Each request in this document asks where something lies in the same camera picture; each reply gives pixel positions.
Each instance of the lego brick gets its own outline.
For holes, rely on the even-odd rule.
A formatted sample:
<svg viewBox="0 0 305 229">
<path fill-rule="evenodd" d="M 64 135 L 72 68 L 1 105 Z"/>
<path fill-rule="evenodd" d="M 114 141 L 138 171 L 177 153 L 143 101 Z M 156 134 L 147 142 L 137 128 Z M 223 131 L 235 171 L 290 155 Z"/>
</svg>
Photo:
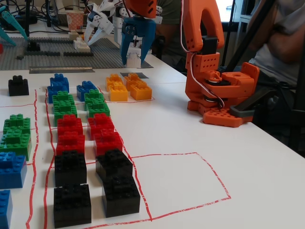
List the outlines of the lego brick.
<svg viewBox="0 0 305 229">
<path fill-rule="evenodd" d="M 82 135 L 81 119 L 73 114 L 65 114 L 62 119 L 57 120 L 57 136 L 63 135 L 65 132 L 77 132 Z"/>
<path fill-rule="evenodd" d="M 46 56 L 47 52 L 44 51 L 25 51 L 25 56 Z"/>
<path fill-rule="evenodd" d="M 24 55 L 18 55 L 18 56 L 16 57 L 16 59 L 19 60 L 19 61 L 21 61 L 21 60 L 24 59 Z"/>
<path fill-rule="evenodd" d="M 152 99 L 153 91 L 145 82 L 137 83 L 130 86 L 130 95 L 135 100 Z"/>
<path fill-rule="evenodd" d="M 67 185 L 54 189 L 54 227 L 91 223 L 91 201 L 88 185 Z"/>
<path fill-rule="evenodd" d="M 91 140 L 94 140 L 94 135 L 99 134 L 102 129 L 109 129 L 114 131 L 114 125 L 111 118 L 106 114 L 95 114 L 94 118 L 88 118 L 88 133 Z"/>
<path fill-rule="evenodd" d="M 126 88 L 128 91 L 131 90 L 132 85 L 136 85 L 138 83 L 143 82 L 137 73 L 129 73 L 128 76 L 125 76 L 124 79 L 126 80 Z"/>
<path fill-rule="evenodd" d="M 79 56 L 79 57 L 93 57 L 92 52 L 64 52 L 63 56 Z"/>
<path fill-rule="evenodd" d="M 114 86 L 114 83 L 123 84 L 118 74 L 110 74 L 110 77 L 106 78 L 106 90 L 109 91 L 109 86 Z"/>
<path fill-rule="evenodd" d="M 100 134 L 94 135 L 95 156 L 105 155 L 109 150 L 123 150 L 123 144 L 118 132 L 102 129 Z"/>
<path fill-rule="evenodd" d="M 30 43 L 27 46 L 27 51 L 38 52 L 38 51 L 40 51 L 40 45 L 37 44 L 36 42 L 30 41 Z"/>
<path fill-rule="evenodd" d="M 58 95 L 58 92 L 67 92 L 68 89 L 66 86 L 62 85 L 62 83 L 56 83 L 56 86 L 48 86 L 48 98 L 49 103 L 53 103 L 53 96 Z"/>
<path fill-rule="evenodd" d="M 75 30 L 71 30 L 71 32 L 69 32 L 68 35 L 70 41 L 74 41 L 76 40 L 76 38 L 80 36 Z"/>
<path fill-rule="evenodd" d="M 91 81 L 83 81 L 76 87 L 77 97 L 81 102 L 85 102 L 85 93 L 89 93 L 90 90 L 97 90 Z"/>
<path fill-rule="evenodd" d="M 64 151 L 76 150 L 79 154 L 85 153 L 85 135 L 77 132 L 65 132 L 58 137 L 56 156 L 62 155 Z"/>
<path fill-rule="evenodd" d="M 54 78 L 50 78 L 51 86 L 53 86 L 54 82 L 60 82 L 62 85 L 66 86 L 68 92 L 69 92 L 69 81 L 67 77 L 63 77 L 63 74 L 54 74 Z"/>
<path fill-rule="evenodd" d="M 54 107 L 54 125 L 57 126 L 57 122 L 59 119 L 63 118 L 64 115 L 74 115 L 77 117 L 77 110 L 75 105 L 71 105 L 71 111 L 61 112 L 59 107 Z"/>
<path fill-rule="evenodd" d="M 87 167 L 84 154 L 77 151 L 64 151 L 55 156 L 55 186 L 86 184 Z"/>
<path fill-rule="evenodd" d="M 23 134 L 30 134 L 31 119 L 23 118 L 22 114 L 12 114 L 10 119 L 4 121 L 3 134 L 6 134 L 8 130 L 21 130 Z"/>
<path fill-rule="evenodd" d="M 47 56 L 60 56 L 61 53 L 60 52 L 51 52 L 51 51 L 47 51 L 46 52 Z"/>
<path fill-rule="evenodd" d="M 30 134 L 19 135 L 20 130 L 9 130 L 2 136 L 0 141 L 0 152 L 15 152 L 17 156 L 24 155 L 29 160 L 32 142 Z"/>
<path fill-rule="evenodd" d="M 27 174 L 24 155 L 0 153 L 0 189 L 22 188 Z"/>
<path fill-rule="evenodd" d="M 69 100 L 69 102 L 74 105 L 73 95 L 69 94 L 67 91 L 59 91 L 57 95 L 53 95 L 53 103 L 57 104 L 59 101 Z"/>
<path fill-rule="evenodd" d="M 132 176 L 132 163 L 121 150 L 109 150 L 96 157 L 95 171 L 103 181 L 117 175 Z"/>
<path fill-rule="evenodd" d="M 13 201 L 10 190 L 0 191 L 0 229 L 9 229 L 13 213 Z"/>
<path fill-rule="evenodd" d="M 132 176 L 114 176 L 103 180 L 102 201 L 107 218 L 139 213 L 140 194 Z"/>
<path fill-rule="evenodd" d="M 27 79 L 22 79 L 22 75 L 13 76 L 9 80 L 9 94 L 10 96 L 29 95 L 29 85 Z"/>
<path fill-rule="evenodd" d="M 110 101 L 111 102 L 128 101 L 128 91 L 123 84 L 109 86 L 109 90 L 110 90 Z"/>
<path fill-rule="evenodd" d="M 126 68 L 141 68 L 141 58 L 137 53 L 127 53 Z"/>
<path fill-rule="evenodd" d="M 87 117 L 92 118 L 95 114 L 106 114 L 107 116 L 110 116 L 110 110 L 106 103 L 100 104 L 100 108 L 93 108 L 92 104 L 87 105 Z"/>
</svg>

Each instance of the white lego brick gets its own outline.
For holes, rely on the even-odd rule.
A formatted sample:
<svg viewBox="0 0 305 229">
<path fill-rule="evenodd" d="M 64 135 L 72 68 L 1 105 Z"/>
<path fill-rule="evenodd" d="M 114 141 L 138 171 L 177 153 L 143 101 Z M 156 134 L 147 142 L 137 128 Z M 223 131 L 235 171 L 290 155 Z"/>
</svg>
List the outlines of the white lego brick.
<svg viewBox="0 0 305 229">
<path fill-rule="evenodd" d="M 91 49 L 88 45 L 86 45 L 86 46 L 77 45 L 76 46 L 76 51 L 78 51 L 78 52 L 91 52 Z"/>
<path fill-rule="evenodd" d="M 126 68 L 141 68 L 141 59 L 137 53 L 128 53 Z"/>
<path fill-rule="evenodd" d="M 75 30 L 69 32 L 68 35 L 70 41 L 75 41 L 80 36 Z"/>
</svg>

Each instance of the black lego brick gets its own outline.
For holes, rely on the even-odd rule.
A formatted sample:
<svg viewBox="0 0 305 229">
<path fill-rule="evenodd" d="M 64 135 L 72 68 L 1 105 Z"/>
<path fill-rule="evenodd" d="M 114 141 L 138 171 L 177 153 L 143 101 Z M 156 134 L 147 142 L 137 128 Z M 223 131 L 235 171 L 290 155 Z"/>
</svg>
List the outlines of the black lego brick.
<svg viewBox="0 0 305 229">
<path fill-rule="evenodd" d="M 46 52 L 47 56 L 60 56 L 61 53 L 60 52 L 51 52 L 51 51 L 47 51 Z"/>
<path fill-rule="evenodd" d="M 94 53 L 92 53 L 92 52 L 64 52 L 63 56 L 90 57 L 90 56 L 94 56 Z"/>
<path fill-rule="evenodd" d="M 55 156 L 55 186 L 86 184 L 87 167 L 84 154 L 77 151 L 65 151 Z"/>
<path fill-rule="evenodd" d="M 30 42 L 27 46 L 27 51 L 29 52 L 39 52 L 40 51 L 40 45 L 36 42 Z"/>
<path fill-rule="evenodd" d="M 116 175 L 132 176 L 132 163 L 119 149 L 109 150 L 105 155 L 98 156 L 95 169 L 102 180 Z"/>
<path fill-rule="evenodd" d="M 107 218 L 139 213 L 140 194 L 132 176 L 114 176 L 103 181 L 102 201 Z"/>
<path fill-rule="evenodd" d="M 54 227 L 91 223 L 91 201 L 88 185 L 69 185 L 54 189 Z"/>
<path fill-rule="evenodd" d="M 23 79 L 22 75 L 13 76 L 13 79 L 9 80 L 9 94 L 10 96 L 29 95 L 28 80 Z"/>
</svg>

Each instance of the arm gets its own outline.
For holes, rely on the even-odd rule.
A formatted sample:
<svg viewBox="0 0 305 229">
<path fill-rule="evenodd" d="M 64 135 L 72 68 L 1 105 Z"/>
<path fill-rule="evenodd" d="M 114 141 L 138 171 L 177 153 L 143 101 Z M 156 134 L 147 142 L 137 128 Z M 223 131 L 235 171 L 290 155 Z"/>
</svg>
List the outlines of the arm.
<svg viewBox="0 0 305 229">
<path fill-rule="evenodd" d="M 181 3 L 179 0 L 158 0 L 157 5 L 162 7 L 163 20 L 161 25 L 157 25 L 156 34 L 165 37 L 166 48 L 179 30 Z"/>
<path fill-rule="evenodd" d="M 177 29 L 179 29 L 179 25 L 170 25 L 170 24 L 161 24 L 157 25 L 156 34 L 163 35 L 165 37 L 165 45 L 166 47 L 173 39 Z"/>
<path fill-rule="evenodd" d="M 257 7 L 257 10 L 255 11 L 254 15 L 252 16 L 248 28 L 249 29 L 252 25 L 254 20 L 256 19 L 257 15 L 259 14 L 260 10 L 262 9 L 263 5 L 265 4 L 267 0 L 261 0 L 259 3 L 259 6 Z M 253 40 L 251 41 L 251 44 L 249 46 L 252 50 L 258 50 L 260 49 L 263 44 L 267 43 L 271 32 L 273 30 L 273 26 L 275 23 L 275 17 L 277 13 L 277 3 L 274 4 L 274 6 L 269 11 L 268 15 L 266 16 L 263 24 L 256 32 L 256 35 L 254 36 Z"/>
<path fill-rule="evenodd" d="M 274 33 L 267 45 L 272 55 L 282 62 L 299 62 L 303 51 L 304 36 L 305 25 L 291 35 Z"/>
</svg>

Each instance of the white table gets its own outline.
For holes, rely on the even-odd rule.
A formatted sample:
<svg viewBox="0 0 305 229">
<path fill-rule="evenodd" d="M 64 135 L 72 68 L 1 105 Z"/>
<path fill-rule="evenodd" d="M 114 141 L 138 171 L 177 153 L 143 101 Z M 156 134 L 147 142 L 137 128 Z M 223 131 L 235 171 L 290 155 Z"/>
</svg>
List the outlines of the white table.
<svg viewBox="0 0 305 229">
<path fill-rule="evenodd" d="M 131 155 L 136 166 L 134 177 L 143 193 L 140 213 L 104 218 L 93 142 L 89 141 L 84 127 L 92 224 L 73 228 L 111 225 L 115 229 L 303 229 L 305 160 L 252 123 L 239 128 L 203 124 L 198 113 L 186 109 L 186 78 L 152 55 L 146 60 L 154 68 L 95 69 L 95 73 L 64 74 L 69 79 L 70 93 L 79 104 L 78 115 L 84 126 L 86 113 L 76 97 L 76 85 L 84 80 L 100 87 L 109 101 L 106 77 L 111 73 L 141 71 L 149 77 L 145 81 L 154 97 L 140 103 L 134 103 L 131 97 L 128 103 L 108 103 L 115 128 L 124 140 L 125 153 Z M 7 96 L 7 83 L 13 75 L 28 79 L 29 96 Z M 12 190 L 11 229 L 26 228 L 27 221 L 32 229 L 54 227 L 50 132 L 56 147 L 57 130 L 53 125 L 52 105 L 45 104 L 46 87 L 52 76 L 29 75 L 28 71 L 1 72 L 0 126 L 10 114 L 21 113 L 31 117 L 33 129 L 24 187 Z"/>
</svg>

